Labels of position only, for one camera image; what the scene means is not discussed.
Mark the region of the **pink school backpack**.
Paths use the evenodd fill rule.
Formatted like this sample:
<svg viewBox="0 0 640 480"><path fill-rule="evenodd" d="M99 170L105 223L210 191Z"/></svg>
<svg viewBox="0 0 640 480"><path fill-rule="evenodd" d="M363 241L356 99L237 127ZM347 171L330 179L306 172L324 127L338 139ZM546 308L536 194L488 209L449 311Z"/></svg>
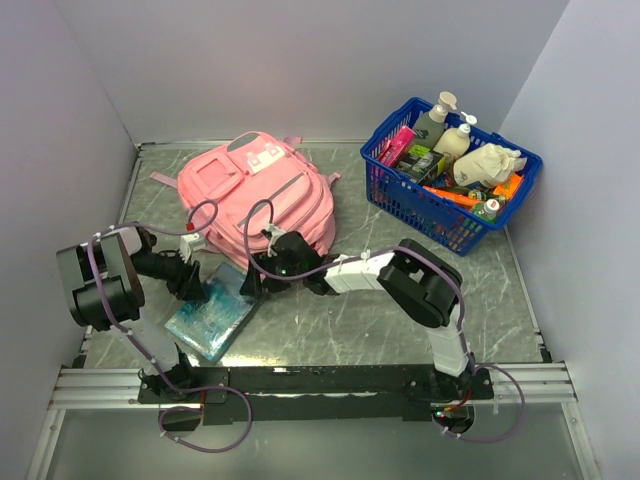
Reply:
<svg viewBox="0 0 640 480"><path fill-rule="evenodd" d="M176 178L157 172L151 177L177 190L187 211L206 199L215 201L189 222L199 227L216 214L202 232L205 249L243 269L248 267L245 244L253 253L267 249L262 230L269 223L299 232L325 255L336 236L331 187L340 175L322 174L295 149L297 143L251 131L193 158Z"/></svg>

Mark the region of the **teal hardcover book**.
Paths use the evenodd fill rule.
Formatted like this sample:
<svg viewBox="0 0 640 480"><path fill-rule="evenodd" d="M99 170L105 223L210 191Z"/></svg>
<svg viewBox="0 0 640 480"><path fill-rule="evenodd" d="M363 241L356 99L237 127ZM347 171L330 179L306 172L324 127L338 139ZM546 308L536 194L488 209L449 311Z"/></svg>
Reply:
<svg viewBox="0 0 640 480"><path fill-rule="evenodd" d="M206 360L217 363L261 305L260 300L240 293L244 280L243 273L221 263L205 281L208 300L184 303L165 328Z"/></svg>

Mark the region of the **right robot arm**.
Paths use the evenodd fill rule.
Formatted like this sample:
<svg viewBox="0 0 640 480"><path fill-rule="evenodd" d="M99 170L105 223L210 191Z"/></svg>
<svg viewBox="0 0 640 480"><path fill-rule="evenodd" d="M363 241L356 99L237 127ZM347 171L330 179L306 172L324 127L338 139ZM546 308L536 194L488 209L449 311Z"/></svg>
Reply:
<svg viewBox="0 0 640 480"><path fill-rule="evenodd" d="M457 270L411 239L349 256L321 255L298 232L266 236L267 248L248 257L241 295L260 298L296 282L319 296L384 292L426 329L438 390L458 398L470 389L473 368L458 324L464 307Z"/></svg>

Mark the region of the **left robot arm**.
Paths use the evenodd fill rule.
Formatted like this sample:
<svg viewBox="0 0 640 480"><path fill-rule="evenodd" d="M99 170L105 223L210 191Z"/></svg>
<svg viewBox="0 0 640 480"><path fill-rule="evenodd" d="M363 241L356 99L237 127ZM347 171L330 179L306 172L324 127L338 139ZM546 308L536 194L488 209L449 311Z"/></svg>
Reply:
<svg viewBox="0 0 640 480"><path fill-rule="evenodd" d="M156 252L153 230L139 223L111 226L91 240L56 252L67 307L76 324L106 332L148 362L141 386L159 398L192 398L198 387L187 355L143 313L141 277L160 280L179 301L206 301L201 264L193 258L197 233L174 250Z"/></svg>

